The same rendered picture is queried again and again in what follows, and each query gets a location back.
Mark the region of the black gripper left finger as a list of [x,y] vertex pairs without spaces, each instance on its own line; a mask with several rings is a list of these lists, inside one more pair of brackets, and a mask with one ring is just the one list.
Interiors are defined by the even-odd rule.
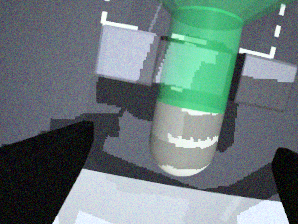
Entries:
[[0,147],[0,224],[52,224],[93,140],[84,120]]

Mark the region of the dark grey mat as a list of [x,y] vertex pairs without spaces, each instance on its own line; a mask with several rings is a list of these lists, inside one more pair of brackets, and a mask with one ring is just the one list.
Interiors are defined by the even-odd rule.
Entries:
[[297,65],[286,111],[227,100],[213,159],[192,176],[150,156],[158,83],[94,75],[102,24],[166,40],[170,19],[157,0],[0,0],[0,147],[88,120],[84,169],[282,202],[271,164],[278,148],[298,153],[298,0],[242,27],[237,52]]

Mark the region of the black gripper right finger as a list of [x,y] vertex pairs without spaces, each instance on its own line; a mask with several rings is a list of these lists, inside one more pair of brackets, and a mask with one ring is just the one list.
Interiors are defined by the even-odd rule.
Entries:
[[298,224],[298,153],[289,148],[278,148],[274,153],[271,172],[287,221]]

